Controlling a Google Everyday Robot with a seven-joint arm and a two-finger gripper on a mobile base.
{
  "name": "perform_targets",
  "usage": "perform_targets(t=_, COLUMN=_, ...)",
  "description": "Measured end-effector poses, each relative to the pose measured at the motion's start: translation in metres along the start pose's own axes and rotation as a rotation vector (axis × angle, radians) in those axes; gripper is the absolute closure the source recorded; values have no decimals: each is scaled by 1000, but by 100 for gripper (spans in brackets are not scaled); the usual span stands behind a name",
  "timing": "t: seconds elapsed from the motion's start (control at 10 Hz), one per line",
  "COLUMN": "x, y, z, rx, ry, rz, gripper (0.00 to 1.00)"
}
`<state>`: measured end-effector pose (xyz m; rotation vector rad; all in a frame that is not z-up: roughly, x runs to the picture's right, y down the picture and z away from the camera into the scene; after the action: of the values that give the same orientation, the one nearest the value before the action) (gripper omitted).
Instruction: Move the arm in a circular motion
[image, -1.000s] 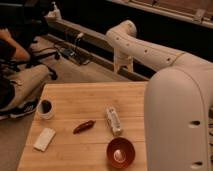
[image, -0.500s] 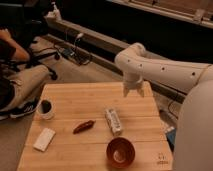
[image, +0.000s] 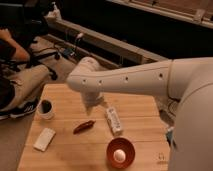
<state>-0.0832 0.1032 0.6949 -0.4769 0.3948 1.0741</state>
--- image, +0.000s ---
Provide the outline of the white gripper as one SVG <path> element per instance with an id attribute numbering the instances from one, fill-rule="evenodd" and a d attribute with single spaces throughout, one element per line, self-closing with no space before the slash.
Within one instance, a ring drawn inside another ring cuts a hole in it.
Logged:
<path id="1" fill-rule="evenodd" d="M 81 94 L 83 104 L 86 107 L 86 114 L 89 116 L 92 113 L 92 107 L 101 105 L 104 108 L 108 108 L 108 103 L 103 101 L 104 96 L 100 92 L 85 92 Z"/>

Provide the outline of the person's forearm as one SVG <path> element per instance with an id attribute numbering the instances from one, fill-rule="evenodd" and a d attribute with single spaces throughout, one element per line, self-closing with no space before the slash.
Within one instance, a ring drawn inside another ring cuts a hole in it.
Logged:
<path id="1" fill-rule="evenodd" d="M 30 54 L 13 39 L 8 29 L 0 29 L 0 58 L 28 61 Z"/>

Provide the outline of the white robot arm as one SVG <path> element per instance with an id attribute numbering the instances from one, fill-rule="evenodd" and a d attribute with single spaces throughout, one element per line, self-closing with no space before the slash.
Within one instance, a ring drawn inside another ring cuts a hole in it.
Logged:
<path id="1" fill-rule="evenodd" d="M 100 92 L 160 96 L 177 102 L 168 171 L 213 171 L 213 57 L 173 59 L 101 71 L 83 58 L 68 86 Z"/>

